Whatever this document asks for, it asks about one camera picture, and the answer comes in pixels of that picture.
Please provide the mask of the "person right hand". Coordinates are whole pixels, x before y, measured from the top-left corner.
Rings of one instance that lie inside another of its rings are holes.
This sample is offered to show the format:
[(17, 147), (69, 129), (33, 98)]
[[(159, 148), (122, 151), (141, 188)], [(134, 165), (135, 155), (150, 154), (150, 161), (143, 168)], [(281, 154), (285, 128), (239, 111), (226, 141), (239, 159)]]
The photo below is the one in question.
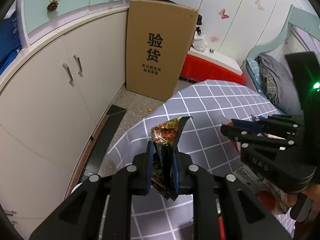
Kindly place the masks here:
[(311, 182), (303, 191), (303, 194), (316, 202), (320, 202), (320, 185)]

